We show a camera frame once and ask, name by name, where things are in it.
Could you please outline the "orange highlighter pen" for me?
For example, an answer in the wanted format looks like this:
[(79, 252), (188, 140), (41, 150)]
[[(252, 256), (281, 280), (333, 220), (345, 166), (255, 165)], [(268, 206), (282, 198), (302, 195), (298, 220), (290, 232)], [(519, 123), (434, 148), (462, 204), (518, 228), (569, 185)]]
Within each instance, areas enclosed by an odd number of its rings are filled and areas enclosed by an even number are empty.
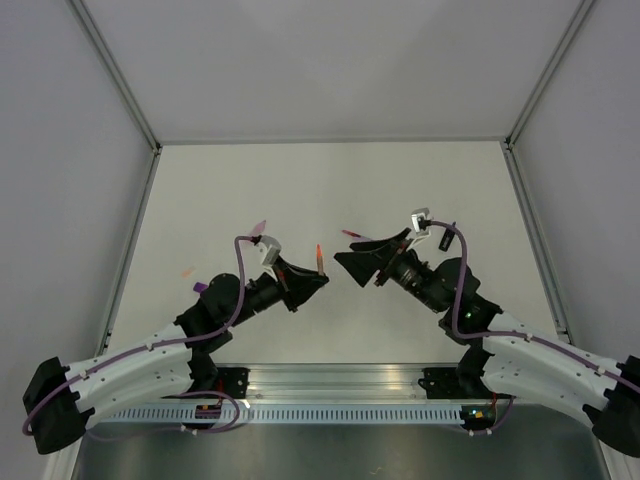
[(316, 267), (318, 274), (321, 276), (325, 276), (324, 256), (320, 244), (316, 245)]

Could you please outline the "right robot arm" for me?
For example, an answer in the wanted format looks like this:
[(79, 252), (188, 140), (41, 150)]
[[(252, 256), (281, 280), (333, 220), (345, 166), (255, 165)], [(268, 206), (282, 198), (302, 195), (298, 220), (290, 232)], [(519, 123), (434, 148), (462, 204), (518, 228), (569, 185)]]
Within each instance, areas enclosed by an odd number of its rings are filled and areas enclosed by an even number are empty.
[(639, 455), (639, 359), (599, 356), (526, 325), (482, 297), (467, 256), (437, 267), (419, 259), (409, 232), (357, 242), (335, 260), (360, 286), (393, 281), (429, 310), (466, 352), (455, 382), (464, 395), (493, 393), (530, 401), (587, 426), (610, 448)]

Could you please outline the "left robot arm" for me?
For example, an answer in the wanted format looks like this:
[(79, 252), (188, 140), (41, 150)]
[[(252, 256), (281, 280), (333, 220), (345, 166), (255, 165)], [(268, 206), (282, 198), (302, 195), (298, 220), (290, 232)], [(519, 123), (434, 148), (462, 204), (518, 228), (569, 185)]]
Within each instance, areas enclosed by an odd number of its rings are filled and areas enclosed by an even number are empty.
[(329, 281), (282, 258), (273, 269), (250, 280), (231, 273), (213, 277), (191, 307), (135, 343), (70, 364), (59, 357), (42, 362), (22, 397), (24, 435), (48, 455), (101, 420), (157, 399), (230, 401), (211, 355), (232, 340), (232, 328), (277, 304), (295, 312)]

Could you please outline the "red pen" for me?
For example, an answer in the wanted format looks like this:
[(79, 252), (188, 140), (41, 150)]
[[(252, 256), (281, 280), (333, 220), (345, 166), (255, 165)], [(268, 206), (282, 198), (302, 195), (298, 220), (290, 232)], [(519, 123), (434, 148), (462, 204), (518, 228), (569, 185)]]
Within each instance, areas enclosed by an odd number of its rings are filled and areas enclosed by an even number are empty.
[(359, 233), (356, 233), (356, 232), (350, 231), (350, 230), (342, 229), (342, 230), (341, 230), (341, 232), (342, 232), (343, 234), (345, 234), (345, 235), (347, 235), (347, 236), (351, 237), (351, 238), (356, 239), (357, 241), (372, 241), (372, 239), (371, 239), (371, 238), (366, 237), (366, 236), (364, 236), (364, 235), (361, 235), (361, 234), (359, 234)]

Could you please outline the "pink highlighter pen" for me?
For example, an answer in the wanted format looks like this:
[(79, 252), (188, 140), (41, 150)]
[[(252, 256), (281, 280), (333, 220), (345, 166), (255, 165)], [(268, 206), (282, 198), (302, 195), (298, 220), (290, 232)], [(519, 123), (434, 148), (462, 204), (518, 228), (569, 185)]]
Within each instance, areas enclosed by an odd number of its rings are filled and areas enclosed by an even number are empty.
[(251, 237), (257, 237), (257, 236), (262, 235), (262, 234), (263, 234), (263, 232), (264, 232), (264, 231), (265, 231), (265, 229), (266, 229), (266, 224), (267, 224), (267, 221), (266, 221), (266, 220), (262, 220), (262, 221), (258, 222), (258, 223), (257, 223), (257, 224), (252, 228), (252, 230), (250, 231), (249, 235), (250, 235)]

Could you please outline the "dark purple pen cap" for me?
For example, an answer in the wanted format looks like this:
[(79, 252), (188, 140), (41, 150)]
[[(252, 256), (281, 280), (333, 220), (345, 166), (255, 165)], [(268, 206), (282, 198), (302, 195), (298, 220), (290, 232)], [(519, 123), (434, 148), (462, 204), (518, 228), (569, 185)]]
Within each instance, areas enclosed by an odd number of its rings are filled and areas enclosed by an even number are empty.
[(201, 293), (208, 288), (208, 285), (201, 282), (196, 282), (193, 286), (193, 291), (196, 293)]

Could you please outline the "black purple-tipped marker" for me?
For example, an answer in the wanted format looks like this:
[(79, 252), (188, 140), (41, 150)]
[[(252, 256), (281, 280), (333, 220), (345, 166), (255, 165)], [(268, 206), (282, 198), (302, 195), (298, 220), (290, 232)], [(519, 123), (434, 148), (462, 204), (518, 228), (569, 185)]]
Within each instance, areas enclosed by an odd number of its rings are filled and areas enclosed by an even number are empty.
[(441, 241), (439, 243), (439, 249), (443, 252), (447, 252), (450, 247), (451, 244), (453, 242), (453, 240), (455, 239), (456, 234), (453, 230), (447, 228), (441, 238)]

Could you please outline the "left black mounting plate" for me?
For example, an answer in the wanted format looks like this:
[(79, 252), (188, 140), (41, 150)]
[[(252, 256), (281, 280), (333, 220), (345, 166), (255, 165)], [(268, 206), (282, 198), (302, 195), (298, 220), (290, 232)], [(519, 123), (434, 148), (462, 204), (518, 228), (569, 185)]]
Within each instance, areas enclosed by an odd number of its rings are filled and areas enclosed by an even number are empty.
[(214, 380), (214, 388), (234, 399), (245, 399), (249, 386), (249, 375), (248, 368), (219, 367)]

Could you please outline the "black mounting plate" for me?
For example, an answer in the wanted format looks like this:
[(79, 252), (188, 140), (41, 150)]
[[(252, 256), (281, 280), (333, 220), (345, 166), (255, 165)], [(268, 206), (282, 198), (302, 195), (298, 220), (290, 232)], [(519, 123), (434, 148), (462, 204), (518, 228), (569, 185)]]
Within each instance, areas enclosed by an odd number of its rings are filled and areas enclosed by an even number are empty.
[(245, 399), (249, 386), (249, 375), (248, 368), (219, 367), (214, 380), (214, 388), (234, 399)]
[(467, 391), (461, 386), (454, 367), (426, 367), (417, 379), (426, 397), (431, 400), (469, 399)]

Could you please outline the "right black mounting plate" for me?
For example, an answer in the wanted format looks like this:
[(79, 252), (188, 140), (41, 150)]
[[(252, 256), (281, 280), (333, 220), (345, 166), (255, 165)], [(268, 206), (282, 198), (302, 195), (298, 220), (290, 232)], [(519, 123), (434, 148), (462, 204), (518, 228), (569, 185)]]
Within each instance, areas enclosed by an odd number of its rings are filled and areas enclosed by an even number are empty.
[(417, 379), (426, 397), (431, 400), (469, 399), (467, 391), (461, 386), (454, 367), (426, 367)]

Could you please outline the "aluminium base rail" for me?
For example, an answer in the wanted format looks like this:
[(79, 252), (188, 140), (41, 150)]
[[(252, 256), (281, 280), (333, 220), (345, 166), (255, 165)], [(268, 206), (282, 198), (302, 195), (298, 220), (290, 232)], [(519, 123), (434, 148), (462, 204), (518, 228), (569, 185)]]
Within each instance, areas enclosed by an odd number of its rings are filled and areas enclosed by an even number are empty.
[[(219, 367), (250, 370), (247, 400), (408, 400), (428, 399), (417, 379), (426, 367), (454, 367), (450, 364), (254, 364), (219, 365), (195, 381), (193, 391), (215, 390)], [(469, 399), (489, 401), (486, 389), (467, 392)]]

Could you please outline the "right aluminium frame post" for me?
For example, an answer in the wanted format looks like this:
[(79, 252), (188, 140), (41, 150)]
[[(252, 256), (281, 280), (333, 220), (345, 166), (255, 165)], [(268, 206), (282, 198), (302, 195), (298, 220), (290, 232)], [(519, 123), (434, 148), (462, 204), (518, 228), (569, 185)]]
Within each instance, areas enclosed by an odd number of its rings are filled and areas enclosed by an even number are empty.
[(556, 42), (549, 58), (547, 59), (539, 77), (537, 78), (531, 92), (517, 115), (509, 133), (504, 139), (504, 144), (509, 151), (512, 151), (522, 136), (531, 116), (536, 110), (539, 102), (545, 94), (547, 88), (554, 79), (557, 71), (562, 65), (565, 57), (575, 43), (577, 37), (587, 23), (589, 16), (598, 5), (597, 0), (580, 0), (572, 13), (566, 27), (559, 40)]

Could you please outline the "aluminium frame post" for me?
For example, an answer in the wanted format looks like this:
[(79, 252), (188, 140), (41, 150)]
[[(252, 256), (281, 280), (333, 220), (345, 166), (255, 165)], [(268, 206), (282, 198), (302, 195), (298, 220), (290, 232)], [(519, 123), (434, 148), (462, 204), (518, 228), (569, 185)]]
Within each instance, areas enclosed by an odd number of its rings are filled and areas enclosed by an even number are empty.
[(587, 23), (589, 16), (598, 5), (597, 0), (580, 0), (572, 13), (566, 27), (559, 40), (556, 42), (549, 58), (547, 59), (539, 77), (537, 78), (531, 92), (517, 115), (509, 133), (504, 139), (504, 144), (509, 151), (512, 151), (522, 136), (531, 116), (536, 110), (539, 102), (545, 94), (547, 88), (554, 79), (557, 71), (562, 65), (565, 57), (575, 43), (577, 37)]
[(123, 102), (125, 110), (131, 117), (135, 127), (138, 129), (151, 151), (154, 154), (157, 154), (162, 148), (161, 142), (154, 133), (146, 115), (143, 113), (129, 82), (125, 78), (122, 69), (120, 68), (87, 3), (82, 0), (68, 0), (66, 1), (66, 4), (76, 18), (79, 27), (86, 36), (98, 61), (101, 63), (119, 98)]

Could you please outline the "left aluminium frame post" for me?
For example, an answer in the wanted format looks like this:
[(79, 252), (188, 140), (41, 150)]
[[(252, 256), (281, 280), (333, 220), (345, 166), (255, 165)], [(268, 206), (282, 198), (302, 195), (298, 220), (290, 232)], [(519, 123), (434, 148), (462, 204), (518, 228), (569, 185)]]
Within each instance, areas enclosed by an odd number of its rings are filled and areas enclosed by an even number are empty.
[(129, 82), (125, 78), (122, 69), (120, 68), (87, 3), (82, 0), (68, 0), (66, 1), (66, 4), (76, 18), (79, 27), (86, 36), (98, 61), (101, 63), (119, 98), (123, 102), (125, 110), (131, 117), (135, 127), (138, 129), (151, 151), (154, 154), (157, 154), (162, 148), (161, 142), (154, 133), (146, 115), (143, 113)]

